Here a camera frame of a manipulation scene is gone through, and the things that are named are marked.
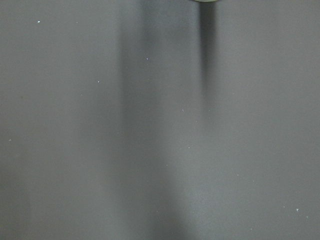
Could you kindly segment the green bowl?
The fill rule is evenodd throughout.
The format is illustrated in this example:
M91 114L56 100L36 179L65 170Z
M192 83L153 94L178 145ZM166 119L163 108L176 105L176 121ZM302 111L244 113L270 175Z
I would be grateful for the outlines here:
M216 2L218 0L193 0L195 2L200 2L200 3L212 3L212 2Z

